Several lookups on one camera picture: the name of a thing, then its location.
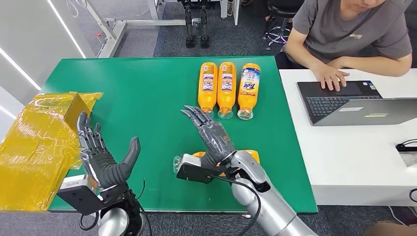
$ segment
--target green tabletop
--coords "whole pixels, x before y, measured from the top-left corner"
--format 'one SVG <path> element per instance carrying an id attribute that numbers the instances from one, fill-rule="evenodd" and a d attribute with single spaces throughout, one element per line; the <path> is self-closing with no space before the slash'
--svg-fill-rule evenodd
<path id="1" fill-rule="evenodd" d="M 128 180 L 140 202 L 150 211 L 244 211 L 230 186 L 177 179 L 173 158 L 205 151 L 196 128 L 180 113 L 184 105 L 197 106 L 200 66 L 211 61 L 236 65 L 238 84 L 245 63 L 261 68 L 258 104 L 251 120 L 236 116 L 221 121 L 237 149 L 259 152 L 262 167 L 296 212 L 317 212 L 287 100 L 274 57 L 111 58 L 64 59 L 41 92 L 104 92 L 91 115 L 102 124 L 106 145 L 117 161 L 129 140 L 139 136 L 141 153 Z M 83 168 L 67 176 L 84 174 Z M 56 196 L 49 210 L 71 210 Z"/>

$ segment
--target yellow box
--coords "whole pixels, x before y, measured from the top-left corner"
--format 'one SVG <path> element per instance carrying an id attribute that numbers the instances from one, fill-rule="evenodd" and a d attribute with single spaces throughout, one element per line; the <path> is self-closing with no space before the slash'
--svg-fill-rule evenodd
<path id="1" fill-rule="evenodd" d="M 19 113 L 0 144 L 0 210 L 48 209 L 68 170 L 81 165 L 78 116 L 101 95 L 38 94 Z"/>

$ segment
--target wall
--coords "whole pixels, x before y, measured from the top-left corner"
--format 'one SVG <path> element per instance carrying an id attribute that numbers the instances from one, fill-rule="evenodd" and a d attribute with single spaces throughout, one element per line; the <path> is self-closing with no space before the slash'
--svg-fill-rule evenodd
<path id="1" fill-rule="evenodd" d="M 8 110 L 15 117 L 24 107 L 22 103 L 16 100 L 16 98 L 10 95 L 10 93 L 8 93 L 2 87 L 0 87 L 0 106 Z M 9 128 L 12 126 L 14 120 L 14 118 L 10 117 L 8 114 L 6 114 L 4 111 L 0 109 L 0 142 L 3 140 L 4 136 L 9 131 Z"/>
<path id="2" fill-rule="evenodd" d="M 52 3 L 84 54 L 94 57 L 65 0 Z M 61 59 L 82 57 L 47 0 L 0 1 L 0 32 L 0 48 L 41 87 Z M 38 93 L 1 55 L 0 86 L 22 104 Z"/>

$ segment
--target office chair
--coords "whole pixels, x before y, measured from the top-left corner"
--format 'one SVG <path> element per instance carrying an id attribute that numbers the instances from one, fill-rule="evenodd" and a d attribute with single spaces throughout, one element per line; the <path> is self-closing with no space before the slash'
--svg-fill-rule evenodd
<path id="1" fill-rule="evenodd" d="M 287 43 L 290 30 L 287 29 L 288 19 L 293 18 L 300 9 L 304 0 L 269 0 L 271 15 L 284 18 L 281 26 L 273 27 L 265 33 L 264 39 L 269 39 L 267 50 L 271 50 L 272 43 Z"/>

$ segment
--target orange bottle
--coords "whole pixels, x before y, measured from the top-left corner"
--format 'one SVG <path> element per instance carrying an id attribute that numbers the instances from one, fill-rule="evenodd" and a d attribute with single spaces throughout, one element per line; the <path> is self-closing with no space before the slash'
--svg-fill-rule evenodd
<path id="1" fill-rule="evenodd" d="M 253 117 L 252 109 L 258 100 L 260 74 L 261 69 L 257 64 L 248 63 L 243 66 L 238 95 L 240 119 L 247 120 Z"/>
<path id="2" fill-rule="evenodd" d="M 217 104 L 221 119 L 233 117 L 232 107 L 236 101 L 236 68 L 231 62 L 223 62 L 219 66 L 217 87 Z"/>
<path id="3" fill-rule="evenodd" d="M 203 112 L 212 116 L 217 99 L 217 66 L 213 62 L 205 62 L 200 68 L 198 83 L 198 104 Z"/>

